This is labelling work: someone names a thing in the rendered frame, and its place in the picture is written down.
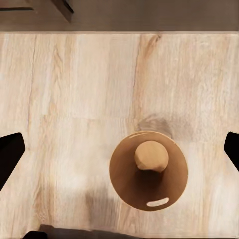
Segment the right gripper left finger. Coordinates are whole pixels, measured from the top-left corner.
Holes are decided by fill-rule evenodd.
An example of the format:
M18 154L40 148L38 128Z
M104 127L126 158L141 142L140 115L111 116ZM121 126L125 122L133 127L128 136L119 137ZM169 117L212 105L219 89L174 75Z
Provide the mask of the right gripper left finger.
M0 191L25 151L21 132L0 137Z

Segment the trash can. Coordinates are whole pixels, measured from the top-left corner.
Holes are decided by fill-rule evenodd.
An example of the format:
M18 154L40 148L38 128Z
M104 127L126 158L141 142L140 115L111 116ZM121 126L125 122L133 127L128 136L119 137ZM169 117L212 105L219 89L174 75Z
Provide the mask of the trash can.
M109 178L113 190L127 205L156 212L183 196L189 167L184 152L170 137L156 131L139 131L115 147L109 161ZM147 205L166 198L163 205Z

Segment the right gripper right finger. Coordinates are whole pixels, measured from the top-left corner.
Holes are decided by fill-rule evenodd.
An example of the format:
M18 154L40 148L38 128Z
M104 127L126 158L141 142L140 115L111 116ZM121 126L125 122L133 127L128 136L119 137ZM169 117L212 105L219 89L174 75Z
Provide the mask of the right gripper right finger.
M239 134L232 132L227 134L224 151L239 172Z

